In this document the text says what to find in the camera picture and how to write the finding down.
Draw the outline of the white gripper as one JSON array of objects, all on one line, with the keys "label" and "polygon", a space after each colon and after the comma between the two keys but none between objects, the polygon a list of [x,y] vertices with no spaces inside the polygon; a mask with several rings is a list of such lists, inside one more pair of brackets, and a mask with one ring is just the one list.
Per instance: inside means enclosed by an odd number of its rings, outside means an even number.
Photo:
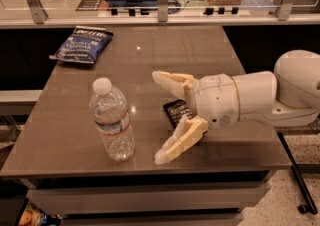
[{"label": "white gripper", "polygon": [[239,98],[233,79],[225,74],[200,80],[190,74],[153,71],[155,83],[178,99],[187,101],[194,118],[183,115],[173,134],[154,156],[162,165],[179,157],[195,145],[208,130],[228,127],[239,119]]}]

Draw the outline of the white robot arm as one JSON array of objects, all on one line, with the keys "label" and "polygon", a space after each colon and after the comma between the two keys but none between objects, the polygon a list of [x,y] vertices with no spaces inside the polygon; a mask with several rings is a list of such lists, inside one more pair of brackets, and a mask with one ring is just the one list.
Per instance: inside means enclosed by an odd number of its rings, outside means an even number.
[{"label": "white robot arm", "polygon": [[320,114],[320,55],[292,50],[273,71],[238,76],[226,74],[196,79],[189,74],[154,71],[153,80],[192,112],[183,116],[173,134],[154,156],[157,165],[169,163],[195,145],[208,130],[238,121],[257,121],[276,127],[304,126]]}]

